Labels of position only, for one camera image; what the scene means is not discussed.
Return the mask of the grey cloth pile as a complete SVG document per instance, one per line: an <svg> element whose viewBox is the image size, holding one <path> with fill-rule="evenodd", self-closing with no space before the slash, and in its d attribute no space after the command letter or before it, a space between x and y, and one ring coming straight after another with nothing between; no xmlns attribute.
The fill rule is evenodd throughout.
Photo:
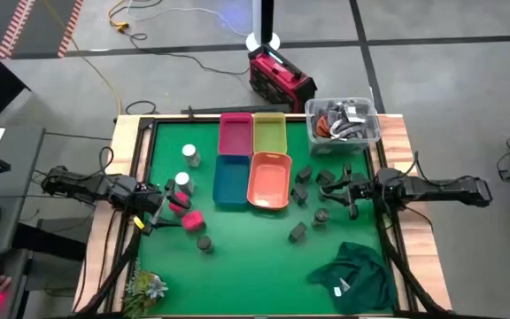
<svg viewBox="0 0 510 319"><path fill-rule="evenodd" d="M317 143L360 143L380 136L376 110L367 101L316 100L308 104L306 112L310 136ZM316 135L315 125L321 116L327 117L330 138Z"/></svg>

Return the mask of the red and black toolbox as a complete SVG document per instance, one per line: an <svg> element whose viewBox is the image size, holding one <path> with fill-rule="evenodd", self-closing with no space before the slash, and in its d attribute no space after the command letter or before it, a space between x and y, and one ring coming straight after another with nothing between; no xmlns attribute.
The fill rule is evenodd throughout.
<svg viewBox="0 0 510 319"><path fill-rule="evenodd" d="M284 104L291 113L302 113L313 99L317 86L313 77L289 62L268 44L248 54L249 83L252 89L271 104Z"/></svg>

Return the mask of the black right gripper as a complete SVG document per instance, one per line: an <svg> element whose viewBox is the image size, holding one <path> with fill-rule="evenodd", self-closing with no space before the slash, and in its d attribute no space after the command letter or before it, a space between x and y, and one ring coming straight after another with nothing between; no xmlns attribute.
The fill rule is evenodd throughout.
<svg viewBox="0 0 510 319"><path fill-rule="evenodd" d="M348 206L349 218L356 220L359 217L356 200L371 199L374 190L374 182L367 180L361 173L353 173L351 164L345 163L343 164L342 177L337 181L326 184L325 187L320 187L319 199L321 201L332 200L342 206Z"/></svg>

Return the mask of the blue plastic bin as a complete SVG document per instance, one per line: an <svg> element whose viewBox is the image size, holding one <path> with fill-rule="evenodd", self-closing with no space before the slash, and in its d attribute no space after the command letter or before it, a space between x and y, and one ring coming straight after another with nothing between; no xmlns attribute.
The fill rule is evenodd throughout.
<svg viewBox="0 0 510 319"><path fill-rule="evenodd" d="M219 155L216 159L212 199L218 206L244 206L250 175L250 158Z"/></svg>

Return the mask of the white tower fan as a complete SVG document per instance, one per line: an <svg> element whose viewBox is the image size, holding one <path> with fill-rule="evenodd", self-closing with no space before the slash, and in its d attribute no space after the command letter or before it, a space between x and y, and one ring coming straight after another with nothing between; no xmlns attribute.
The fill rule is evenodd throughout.
<svg viewBox="0 0 510 319"><path fill-rule="evenodd" d="M281 40L274 32L274 0L252 0L252 31L245 44L249 51L255 51L262 44L279 49Z"/></svg>

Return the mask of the grey desk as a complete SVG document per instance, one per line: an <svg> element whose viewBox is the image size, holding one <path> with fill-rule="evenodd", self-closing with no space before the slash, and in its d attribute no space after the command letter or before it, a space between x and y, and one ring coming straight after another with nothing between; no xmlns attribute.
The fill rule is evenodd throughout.
<svg viewBox="0 0 510 319"><path fill-rule="evenodd" d="M0 159L11 165L9 171L0 173L0 267L3 274L12 279L0 319L15 317L16 304L20 302L24 287L23 271L28 252L14 249L12 241L42 141L42 128L7 127L0 142Z"/></svg>

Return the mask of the dark green cloth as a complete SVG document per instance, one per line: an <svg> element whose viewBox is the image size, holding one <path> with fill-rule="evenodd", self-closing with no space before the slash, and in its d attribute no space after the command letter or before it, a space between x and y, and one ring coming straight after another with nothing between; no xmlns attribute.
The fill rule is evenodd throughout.
<svg viewBox="0 0 510 319"><path fill-rule="evenodd" d="M343 315L392 310L398 303L392 272L381 254L365 245L343 242L336 257L313 270L306 281L325 288Z"/></svg>

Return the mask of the pink plastic bin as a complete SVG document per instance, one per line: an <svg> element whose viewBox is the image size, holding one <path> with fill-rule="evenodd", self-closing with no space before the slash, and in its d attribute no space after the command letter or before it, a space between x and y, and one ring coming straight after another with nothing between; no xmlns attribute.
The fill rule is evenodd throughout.
<svg viewBox="0 0 510 319"><path fill-rule="evenodd" d="M223 113L220 117L219 154L251 156L252 121L250 113Z"/></svg>

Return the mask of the yellow-green plastic bin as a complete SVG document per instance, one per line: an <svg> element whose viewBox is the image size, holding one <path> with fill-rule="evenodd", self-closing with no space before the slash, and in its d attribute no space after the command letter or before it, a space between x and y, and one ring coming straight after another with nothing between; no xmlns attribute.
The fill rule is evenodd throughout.
<svg viewBox="0 0 510 319"><path fill-rule="evenodd" d="M255 113L253 115L253 151L287 152L284 113Z"/></svg>

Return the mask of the white-capped spice jar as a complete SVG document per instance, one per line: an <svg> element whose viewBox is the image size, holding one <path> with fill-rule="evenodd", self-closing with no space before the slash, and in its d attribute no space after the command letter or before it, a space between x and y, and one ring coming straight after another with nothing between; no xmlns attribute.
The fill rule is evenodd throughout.
<svg viewBox="0 0 510 319"><path fill-rule="evenodd" d="M176 174L174 180L181 192L184 192L189 196L193 194L195 184L188 173L179 172Z"/></svg>
<svg viewBox="0 0 510 319"><path fill-rule="evenodd" d="M199 167L201 156L194 144L185 144L182 147L182 155L190 167Z"/></svg>

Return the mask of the orange plastic bin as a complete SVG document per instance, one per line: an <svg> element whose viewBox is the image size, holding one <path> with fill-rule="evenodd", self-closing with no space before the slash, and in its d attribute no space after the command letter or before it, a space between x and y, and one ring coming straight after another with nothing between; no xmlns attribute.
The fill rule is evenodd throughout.
<svg viewBox="0 0 510 319"><path fill-rule="evenodd" d="M292 159L276 152L256 152L251 159L247 199L257 207L280 210L289 204Z"/></svg>

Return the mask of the clear plastic storage box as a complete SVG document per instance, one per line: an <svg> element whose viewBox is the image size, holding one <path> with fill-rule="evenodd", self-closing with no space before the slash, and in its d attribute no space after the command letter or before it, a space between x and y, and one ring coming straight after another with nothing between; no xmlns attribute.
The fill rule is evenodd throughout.
<svg viewBox="0 0 510 319"><path fill-rule="evenodd" d="M375 107L372 100L365 98L365 97L337 97L337 98L315 98L310 99L305 103L305 116L306 116L306 126L307 126L307 134L308 134L308 141L309 141L309 149L310 153L312 155L327 155L327 154L350 154L350 153L358 153L365 150L370 144L376 143L381 138L381 131L380 131L380 125L379 125L379 133L380 136L376 140L362 140L360 143L317 143L309 133L309 120L307 118L307 106L309 103L312 103L316 100L345 100L345 99L357 99L361 101L367 101L371 106Z"/></svg>

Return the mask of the square black-lidded spice jar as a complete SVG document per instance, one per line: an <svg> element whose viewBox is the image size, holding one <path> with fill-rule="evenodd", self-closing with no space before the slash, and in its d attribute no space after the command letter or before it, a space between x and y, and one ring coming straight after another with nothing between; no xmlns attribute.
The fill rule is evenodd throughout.
<svg viewBox="0 0 510 319"><path fill-rule="evenodd" d="M313 168L310 165L307 165L300 169L295 176L295 183L304 184L307 183L313 175Z"/></svg>
<svg viewBox="0 0 510 319"><path fill-rule="evenodd" d="M291 243L296 243L302 240L307 231L307 226L304 222L299 222L289 233L288 240Z"/></svg>
<svg viewBox="0 0 510 319"><path fill-rule="evenodd" d="M320 186L332 184L336 180L336 176L327 169L322 169L316 176L315 182Z"/></svg>
<svg viewBox="0 0 510 319"><path fill-rule="evenodd" d="M299 206L303 206L308 199L308 193L303 184L296 183L291 189L290 195Z"/></svg>

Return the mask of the orange cloth item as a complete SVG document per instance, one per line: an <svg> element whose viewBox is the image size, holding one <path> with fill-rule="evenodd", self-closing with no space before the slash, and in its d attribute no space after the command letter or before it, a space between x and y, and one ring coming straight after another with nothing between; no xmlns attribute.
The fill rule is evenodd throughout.
<svg viewBox="0 0 510 319"><path fill-rule="evenodd" d="M316 135L324 138L330 138L330 128L326 116L321 116L315 125Z"/></svg>

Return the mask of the small succulent plant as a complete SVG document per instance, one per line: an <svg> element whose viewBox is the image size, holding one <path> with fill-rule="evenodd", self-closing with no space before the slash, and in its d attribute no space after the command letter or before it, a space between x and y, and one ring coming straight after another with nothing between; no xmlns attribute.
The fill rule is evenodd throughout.
<svg viewBox="0 0 510 319"><path fill-rule="evenodd" d="M167 284L161 276L142 269L141 262L136 261L123 298L124 318L140 319L163 299L167 292Z"/></svg>

